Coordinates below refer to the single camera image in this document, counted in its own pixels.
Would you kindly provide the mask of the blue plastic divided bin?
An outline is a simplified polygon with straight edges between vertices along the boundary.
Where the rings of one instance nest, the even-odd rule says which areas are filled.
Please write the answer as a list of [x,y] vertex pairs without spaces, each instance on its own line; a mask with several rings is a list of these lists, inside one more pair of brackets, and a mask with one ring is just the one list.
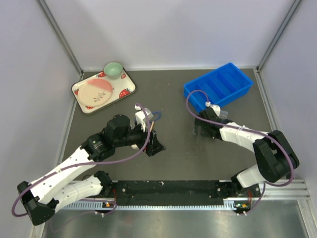
[[206,101],[221,108],[246,95],[253,81],[233,63],[227,63],[184,84],[184,97],[196,112],[206,108]]

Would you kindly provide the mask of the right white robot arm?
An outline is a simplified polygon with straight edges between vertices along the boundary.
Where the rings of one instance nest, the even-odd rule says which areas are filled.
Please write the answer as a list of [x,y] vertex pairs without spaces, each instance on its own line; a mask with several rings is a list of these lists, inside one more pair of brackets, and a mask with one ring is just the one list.
[[281,131],[251,130],[232,120],[220,118],[213,107],[208,107],[196,115],[194,133],[231,142],[254,153],[257,163],[231,178],[231,190],[237,196],[243,196],[251,186],[258,183],[275,183],[285,176],[290,176],[289,162],[293,169],[300,165],[297,155]]

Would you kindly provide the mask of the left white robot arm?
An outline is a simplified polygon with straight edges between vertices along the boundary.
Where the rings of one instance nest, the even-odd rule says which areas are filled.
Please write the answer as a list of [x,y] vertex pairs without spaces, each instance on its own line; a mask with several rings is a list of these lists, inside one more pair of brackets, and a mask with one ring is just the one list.
[[20,201],[34,226],[48,221],[65,206],[91,196],[114,194],[108,173],[98,171],[88,178],[72,181],[85,171],[113,156],[119,147],[130,146],[149,157],[165,150],[153,130],[153,113],[135,113],[134,125],[129,117],[115,115],[106,127],[84,141],[59,166],[33,182],[23,181],[17,186]]

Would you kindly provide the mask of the clear acrylic tube rack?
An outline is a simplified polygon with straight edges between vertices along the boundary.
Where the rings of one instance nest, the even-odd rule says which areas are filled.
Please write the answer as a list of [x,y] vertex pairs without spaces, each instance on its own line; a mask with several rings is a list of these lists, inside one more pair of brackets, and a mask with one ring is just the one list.
[[220,117],[221,119],[227,119],[227,117],[228,117],[228,112],[227,112],[227,111],[220,111],[219,117]]

